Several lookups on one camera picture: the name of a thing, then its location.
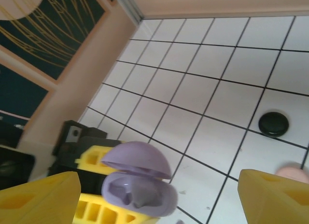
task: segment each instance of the yellow plastic block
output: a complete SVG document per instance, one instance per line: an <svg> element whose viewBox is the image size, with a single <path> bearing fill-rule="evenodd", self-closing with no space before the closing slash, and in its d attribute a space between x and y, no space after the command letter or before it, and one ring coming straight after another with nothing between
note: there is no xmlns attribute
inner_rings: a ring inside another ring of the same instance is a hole
<svg viewBox="0 0 309 224"><path fill-rule="evenodd" d="M309 184L245 169L238 193L248 224L309 224Z"/></svg>
<svg viewBox="0 0 309 224"><path fill-rule="evenodd" d="M81 194L73 224L155 224L158 218L114 206L102 196Z"/></svg>
<svg viewBox="0 0 309 224"><path fill-rule="evenodd" d="M104 175L109 175L112 172L116 172L116 169L101 163L103 156L111 149L112 147L97 145L91 146L81 155L80 159L75 160L75 163L78 164L77 168Z"/></svg>
<svg viewBox="0 0 309 224"><path fill-rule="evenodd" d="M0 224L71 224L81 185L64 172L0 191Z"/></svg>

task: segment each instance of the white tile floor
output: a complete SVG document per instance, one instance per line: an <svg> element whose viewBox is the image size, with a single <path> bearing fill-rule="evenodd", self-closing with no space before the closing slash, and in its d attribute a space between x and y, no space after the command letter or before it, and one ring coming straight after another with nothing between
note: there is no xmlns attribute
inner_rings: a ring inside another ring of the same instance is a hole
<svg viewBox="0 0 309 224"><path fill-rule="evenodd" d="M309 170L308 31L309 16L144 20L81 123L167 157L179 203L160 224L245 224L243 168ZM259 132L268 111L284 136Z"/></svg>

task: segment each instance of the black round object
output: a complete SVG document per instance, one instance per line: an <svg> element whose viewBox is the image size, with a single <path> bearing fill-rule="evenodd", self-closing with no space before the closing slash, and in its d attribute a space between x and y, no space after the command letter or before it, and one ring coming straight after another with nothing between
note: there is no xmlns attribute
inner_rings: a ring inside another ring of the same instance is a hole
<svg viewBox="0 0 309 224"><path fill-rule="evenodd" d="M279 137L289 129L289 121L281 113L268 112L260 118L259 128L268 137Z"/></svg>

